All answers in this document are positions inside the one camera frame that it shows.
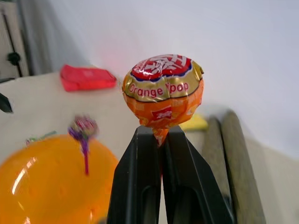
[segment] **orange lollipop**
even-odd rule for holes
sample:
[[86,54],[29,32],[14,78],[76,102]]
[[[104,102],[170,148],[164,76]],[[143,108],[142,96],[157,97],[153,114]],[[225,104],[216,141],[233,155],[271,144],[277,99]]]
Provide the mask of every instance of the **orange lollipop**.
[[190,58],[160,55],[139,62],[125,76],[124,99],[140,124],[153,128],[158,145],[201,104],[203,73]]

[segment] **lollipop candy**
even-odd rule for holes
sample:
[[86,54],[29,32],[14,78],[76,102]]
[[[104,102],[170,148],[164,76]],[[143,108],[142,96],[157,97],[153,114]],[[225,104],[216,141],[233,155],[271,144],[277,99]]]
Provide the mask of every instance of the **lollipop candy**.
[[85,161],[85,174],[88,175],[88,141],[97,133],[97,123],[88,116],[76,116],[68,131],[69,134],[81,144]]
[[201,104],[203,73],[190,58],[160,55],[139,62],[125,76],[124,99],[140,124],[153,128],[158,145]]

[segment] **orange bowl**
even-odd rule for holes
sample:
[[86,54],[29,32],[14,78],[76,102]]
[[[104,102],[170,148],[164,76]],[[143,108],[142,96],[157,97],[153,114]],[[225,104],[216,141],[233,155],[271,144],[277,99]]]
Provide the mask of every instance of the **orange bowl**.
[[107,216],[118,163],[97,140],[89,143],[89,175],[69,135],[34,142],[0,167],[0,224],[90,224]]

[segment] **white surface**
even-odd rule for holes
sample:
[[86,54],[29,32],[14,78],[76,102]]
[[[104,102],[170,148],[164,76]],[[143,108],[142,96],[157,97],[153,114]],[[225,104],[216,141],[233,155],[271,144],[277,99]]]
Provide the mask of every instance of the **white surface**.
[[231,108],[245,134],[299,158],[299,1],[23,0],[37,73],[94,64],[124,76],[177,53],[202,65],[203,113]]
[[[128,109],[116,88],[104,91],[67,93],[57,73],[17,79],[0,84],[9,97],[13,114],[0,111],[0,164],[25,146],[28,137],[51,131],[67,133],[75,114],[87,113],[100,127],[100,141],[121,158],[138,119]],[[188,135],[198,148],[200,142]],[[299,163],[247,139],[255,178],[269,224],[299,223]],[[161,195],[160,224],[166,224],[164,196]]]

